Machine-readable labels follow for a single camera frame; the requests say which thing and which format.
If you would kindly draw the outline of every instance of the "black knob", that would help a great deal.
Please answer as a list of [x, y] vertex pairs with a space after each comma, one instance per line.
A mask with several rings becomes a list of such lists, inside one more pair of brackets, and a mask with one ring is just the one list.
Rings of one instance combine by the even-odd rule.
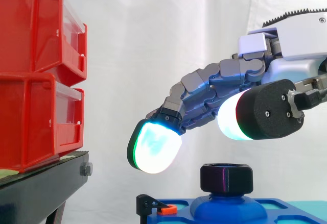
[[246, 164], [204, 164], [201, 189], [221, 196], [239, 196], [253, 191], [253, 173]]

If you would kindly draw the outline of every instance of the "orange clip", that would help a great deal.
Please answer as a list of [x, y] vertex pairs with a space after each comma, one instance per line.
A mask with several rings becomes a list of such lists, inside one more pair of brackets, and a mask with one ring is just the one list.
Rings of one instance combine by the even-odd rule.
[[171, 215], [177, 214], [177, 206], [176, 205], [168, 205], [169, 208], [162, 208], [157, 211], [158, 215]]

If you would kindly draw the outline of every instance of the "robotic hand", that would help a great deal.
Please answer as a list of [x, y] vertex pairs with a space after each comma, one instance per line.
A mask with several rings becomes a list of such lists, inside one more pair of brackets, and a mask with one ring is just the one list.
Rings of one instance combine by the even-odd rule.
[[239, 38], [238, 53], [184, 76], [136, 126], [129, 163], [148, 173], [166, 169], [180, 135], [218, 119], [236, 140], [281, 138], [299, 130], [302, 110], [327, 94], [327, 9], [285, 13]]

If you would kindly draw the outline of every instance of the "black metal bracket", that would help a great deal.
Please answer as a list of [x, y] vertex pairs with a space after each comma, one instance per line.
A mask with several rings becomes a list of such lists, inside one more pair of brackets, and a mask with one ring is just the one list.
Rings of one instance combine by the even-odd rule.
[[148, 223], [148, 215], [152, 214], [153, 208], [161, 210], [162, 208], [169, 208], [169, 206], [146, 194], [136, 197], [136, 213], [141, 217], [140, 224]]
[[0, 179], [0, 223], [36, 224], [47, 218], [47, 224], [59, 224], [64, 202], [88, 178], [81, 174], [88, 152], [68, 156], [43, 168]]

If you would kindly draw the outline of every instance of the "stacked storage bins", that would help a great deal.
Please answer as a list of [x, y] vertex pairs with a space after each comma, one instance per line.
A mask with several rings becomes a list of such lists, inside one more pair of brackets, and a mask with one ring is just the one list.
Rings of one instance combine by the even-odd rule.
[[67, 0], [0, 0], [0, 169], [19, 172], [83, 145], [87, 27]]

